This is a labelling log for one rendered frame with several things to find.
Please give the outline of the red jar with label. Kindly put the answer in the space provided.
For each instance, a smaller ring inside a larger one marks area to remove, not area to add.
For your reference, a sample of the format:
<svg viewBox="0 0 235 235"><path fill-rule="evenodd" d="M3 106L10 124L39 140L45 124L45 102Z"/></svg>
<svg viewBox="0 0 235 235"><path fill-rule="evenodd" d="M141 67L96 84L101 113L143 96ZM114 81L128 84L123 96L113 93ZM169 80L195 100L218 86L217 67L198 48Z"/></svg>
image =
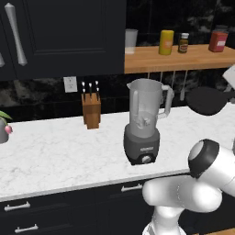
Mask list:
<svg viewBox="0 0 235 235"><path fill-rule="evenodd" d="M216 29L212 32L208 49L212 52L222 52L229 33L225 30Z"/></svg>

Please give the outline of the white wall socket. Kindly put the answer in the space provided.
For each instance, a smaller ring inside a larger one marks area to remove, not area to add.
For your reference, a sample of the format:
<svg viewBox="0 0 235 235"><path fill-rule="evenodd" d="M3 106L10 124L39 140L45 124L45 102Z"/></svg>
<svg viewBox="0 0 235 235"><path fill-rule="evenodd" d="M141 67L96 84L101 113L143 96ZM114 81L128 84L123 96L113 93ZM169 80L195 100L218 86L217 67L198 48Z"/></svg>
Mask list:
<svg viewBox="0 0 235 235"><path fill-rule="evenodd" d="M74 93L77 91L77 80L75 76L64 77L63 82L66 93Z"/></svg>

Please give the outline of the wooden knife block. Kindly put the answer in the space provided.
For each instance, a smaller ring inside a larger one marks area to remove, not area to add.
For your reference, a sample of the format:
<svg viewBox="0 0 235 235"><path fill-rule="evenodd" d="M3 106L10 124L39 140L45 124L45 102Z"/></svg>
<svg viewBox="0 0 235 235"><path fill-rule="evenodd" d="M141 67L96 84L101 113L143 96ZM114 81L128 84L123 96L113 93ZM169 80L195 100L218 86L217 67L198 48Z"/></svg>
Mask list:
<svg viewBox="0 0 235 235"><path fill-rule="evenodd" d="M82 95L84 124L88 129L98 129L101 122L101 101L96 93Z"/></svg>

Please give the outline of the dark drawer front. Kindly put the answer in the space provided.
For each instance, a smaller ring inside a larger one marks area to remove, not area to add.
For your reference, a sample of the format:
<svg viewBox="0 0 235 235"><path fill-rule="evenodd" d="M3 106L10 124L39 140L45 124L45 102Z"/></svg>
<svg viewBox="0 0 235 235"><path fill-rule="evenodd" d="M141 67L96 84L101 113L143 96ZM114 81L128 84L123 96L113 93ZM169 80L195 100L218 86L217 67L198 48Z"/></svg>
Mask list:
<svg viewBox="0 0 235 235"><path fill-rule="evenodd" d="M144 183L145 180L139 180L95 189L98 235L142 235L151 221L153 207L144 201L142 189L123 193L120 190L123 185Z"/></svg>
<svg viewBox="0 0 235 235"><path fill-rule="evenodd" d="M28 228L34 224L39 226L38 230L15 233L17 227ZM96 225L73 218L65 211L52 211L0 218L0 235L96 235Z"/></svg>
<svg viewBox="0 0 235 235"><path fill-rule="evenodd" d="M4 211L4 207L7 205L18 206L25 204L27 201L31 204L30 208L9 212ZM46 209L54 208L66 208L74 217L88 217L90 214L95 213L95 191L93 188L90 188L1 202L0 218L19 213L45 211Z"/></svg>

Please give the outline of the grey pot with plant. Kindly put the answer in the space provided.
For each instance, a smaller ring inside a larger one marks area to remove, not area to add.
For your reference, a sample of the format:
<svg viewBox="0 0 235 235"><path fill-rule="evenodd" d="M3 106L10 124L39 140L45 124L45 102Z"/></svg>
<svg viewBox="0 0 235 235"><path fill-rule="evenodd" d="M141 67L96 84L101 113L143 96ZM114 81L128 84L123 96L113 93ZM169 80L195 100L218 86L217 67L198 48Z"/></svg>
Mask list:
<svg viewBox="0 0 235 235"><path fill-rule="evenodd" d="M0 110L0 144L8 142L9 135L13 132L7 121L12 119L7 113Z"/></svg>

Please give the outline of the white cup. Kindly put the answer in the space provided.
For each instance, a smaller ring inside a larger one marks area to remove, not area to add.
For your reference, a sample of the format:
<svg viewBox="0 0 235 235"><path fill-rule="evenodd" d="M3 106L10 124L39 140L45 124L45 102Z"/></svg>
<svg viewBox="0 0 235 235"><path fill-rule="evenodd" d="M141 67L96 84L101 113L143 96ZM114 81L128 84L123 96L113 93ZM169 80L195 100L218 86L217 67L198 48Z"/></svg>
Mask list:
<svg viewBox="0 0 235 235"><path fill-rule="evenodd" d="M128 28L125 35L125 53L133 54L137 43L138 31Z"/></svg>

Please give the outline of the wooden shelf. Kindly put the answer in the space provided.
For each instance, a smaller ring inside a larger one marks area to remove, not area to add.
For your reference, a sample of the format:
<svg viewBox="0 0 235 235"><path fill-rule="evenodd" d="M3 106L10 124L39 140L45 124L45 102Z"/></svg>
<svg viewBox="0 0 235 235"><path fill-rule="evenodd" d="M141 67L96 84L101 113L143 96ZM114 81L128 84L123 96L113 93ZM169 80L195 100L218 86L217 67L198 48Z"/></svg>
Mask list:
<svg viewBox="0 0 235 235"><path fill-rule="evenodd" d="M229 47L212 52L207 44L189 45L187 53L179 53L173 46L170 55L160 55L158 50L157 46L137 47L134 54L126 54L125 74L217 69L235 64L235 50Z"/></svg>

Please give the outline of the dark cupboard door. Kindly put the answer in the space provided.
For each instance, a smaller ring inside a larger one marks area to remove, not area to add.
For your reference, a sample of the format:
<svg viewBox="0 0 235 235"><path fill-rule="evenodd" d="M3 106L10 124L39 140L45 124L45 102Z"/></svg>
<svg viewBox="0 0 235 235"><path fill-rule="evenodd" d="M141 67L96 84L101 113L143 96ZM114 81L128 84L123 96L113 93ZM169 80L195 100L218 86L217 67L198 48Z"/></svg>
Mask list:
<svg viewBox="0 0 235 235"><path fill-rule="evenodd" d="M6 34L4 31L4 26L1 17L0 17L0 52L5 62L5 66L0 67L0 81L15 80L16 74L11 60L10 50L8 48Z"/></svg>
<svg viewBox="0 0 235 235"><path fill-rule="evenodd" d="M5 5L16 8L28 63L17 61ZM124 72L127 0L0 0L16 79Z"/></svg>

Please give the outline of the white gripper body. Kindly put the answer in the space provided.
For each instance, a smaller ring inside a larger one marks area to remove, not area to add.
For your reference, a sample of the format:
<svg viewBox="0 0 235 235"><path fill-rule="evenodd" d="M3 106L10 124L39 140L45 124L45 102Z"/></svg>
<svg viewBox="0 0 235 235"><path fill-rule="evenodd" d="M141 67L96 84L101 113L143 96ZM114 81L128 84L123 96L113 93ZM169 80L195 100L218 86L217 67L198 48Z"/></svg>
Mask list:
<svg viewBox="0 0 235 235"><path fill-rule="evenodd" d="M223 78L235 90L235 64L230 66L227 71L222 74Z"/></svg>

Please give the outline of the brown jar with dark cap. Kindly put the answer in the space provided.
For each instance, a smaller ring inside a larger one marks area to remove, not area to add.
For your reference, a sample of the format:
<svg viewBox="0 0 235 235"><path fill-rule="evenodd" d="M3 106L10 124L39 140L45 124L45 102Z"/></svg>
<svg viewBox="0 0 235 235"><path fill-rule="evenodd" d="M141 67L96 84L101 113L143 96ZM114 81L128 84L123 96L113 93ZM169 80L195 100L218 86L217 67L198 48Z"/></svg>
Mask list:
<svg viewBox="0 0 235 235"><path fill-rule="evenodd" d="M178 52L179 53L187 53L188 48L188 33L182 33L178 42Z"/></svg>

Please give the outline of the grey blender with clear jar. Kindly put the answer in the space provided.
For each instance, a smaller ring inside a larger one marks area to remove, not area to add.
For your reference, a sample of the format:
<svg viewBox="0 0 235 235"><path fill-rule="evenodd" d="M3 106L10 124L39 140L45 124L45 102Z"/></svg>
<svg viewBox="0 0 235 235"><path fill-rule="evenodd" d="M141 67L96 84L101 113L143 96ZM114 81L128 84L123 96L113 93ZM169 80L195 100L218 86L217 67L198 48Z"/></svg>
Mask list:
<svg viewBox="0 0 235 235"><path fill-rule="evenodd" d="M124 152L131 165L155 162L160 148L160 118L171 111L173 89L152 79L136 79L129 89L129 123L124 130Z"/></svg>

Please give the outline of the yellow can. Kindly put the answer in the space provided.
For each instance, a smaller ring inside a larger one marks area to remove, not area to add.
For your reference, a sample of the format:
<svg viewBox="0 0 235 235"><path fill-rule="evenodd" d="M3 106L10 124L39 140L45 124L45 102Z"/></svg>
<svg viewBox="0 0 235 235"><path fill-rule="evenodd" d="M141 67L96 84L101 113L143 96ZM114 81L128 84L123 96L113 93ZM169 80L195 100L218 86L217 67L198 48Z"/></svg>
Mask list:
<svg viewBox="0 0 235 235"><path fill-rule="evenodd" d="M173 35L172 30L162 30L160 36L159 53L161 55L170 55L173 46Z"/></svg>

